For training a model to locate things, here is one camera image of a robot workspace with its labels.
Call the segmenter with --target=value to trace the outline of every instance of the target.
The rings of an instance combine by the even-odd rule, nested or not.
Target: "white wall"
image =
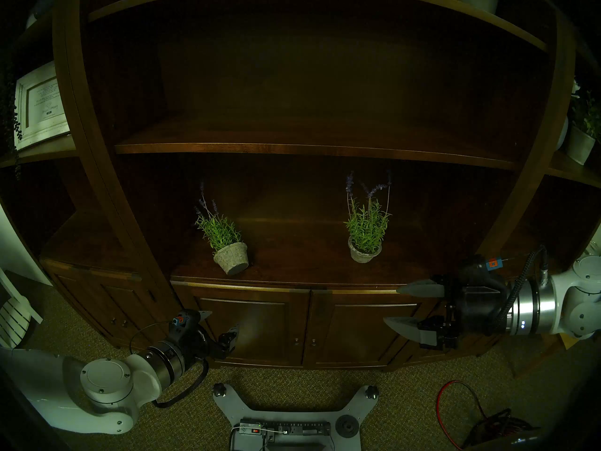
[[[52,285],[21,244],[2,207],[0,207],[0,249],[0,268],[30,280]]]

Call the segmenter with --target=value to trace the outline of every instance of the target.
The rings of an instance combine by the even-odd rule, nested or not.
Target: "red cable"
[[[438,392],[438,397],[436,398],[436,416],[438,417],[438,423],[440,424],[440,428],[442,428],[442,431],[444,432],[444,434],[447,436],[447,438],[449,439],[449,441],[453,444],[453,446],[457,449],[463,449],[461,448],[457,443],[455,443],[453,441],[453,439],[451,438],[451,435],[448,434],[447,429],[445,428],[445,426],[442,424],[442,419],[440,418],[440,397],[442,396],[442,392],[449,386],[452,385],[453,383],[459,383],[460,385],[465,386],[474,396],[474,399],[476,400],[476,403],[478,404],[478,409],[480,409],[480,412],[482,413],[482,415],[484,416],[484,418],[486,419],[486,414],[484,413],[484,411],[482,410],[482,406],[480,405],[480,401],[478,401],[478,397],[476,396],[476,393],[474,393],[474,391],[472,390],[472,388],[470,388],[469,386],[467,386],[465,383],[460,382],[459,380],[451,380],[449,383],[445,384],[440,391]]]

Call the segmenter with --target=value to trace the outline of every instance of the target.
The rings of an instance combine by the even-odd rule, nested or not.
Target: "framed certificate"
[[[58,91],[54,61],[39,67],[16,84],[14,104],[23,138],[14,133],[17,150],[69,132],[69,125]]]

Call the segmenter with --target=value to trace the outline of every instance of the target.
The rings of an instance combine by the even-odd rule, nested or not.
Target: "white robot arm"
[[[135,425],[147,402],[169,407],[198,386],[208,372],[206,357],[225,358],[235,347],[238,328],[213,341],[200,326],[210,312],[182,310],[169,336],[124,361],[101,358],[88,364],[41,350],[0,350],[0,364],[17,388],[53,427],[79,433],[122,434]],[[166,403],[156,399],[196,360],[200,377]]]
[[[539,281],[526,280],[537,253],[542,254]],[[601,257],[583,257],[568,271],[548,277],[543,246],[530,254],[514,283],[489,272],[484,258],[475,256],[457,278],[433,277],[398,292],[447,301],[446,316],[384,318],[394,331],[427,349],[457,348],[457,339],[466,333],[566,333],[587,338],[601,329]]]

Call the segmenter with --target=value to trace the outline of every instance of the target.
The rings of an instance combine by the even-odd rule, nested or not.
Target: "green leaves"
[[[377,199],[370,199],[367,208],[365,205],[359,208],[355,199],[351,199],[349,221],[345,225],[353,246],[365,254],[375,253],[384,240],[389,216],[389,213],[382,211]]]
[[[601,103],[587,91],[586,97],[572,99],[572,123],[592,138],[601,140]]]
[[[213,255],[226,245],[242,242],[242,235],[236,231],[236,225],[218,214],[211,214],[209,218],[198,214],[196,225],[198,229],[203,230],[204,238],[208,240],[211,248],[215,249]]]

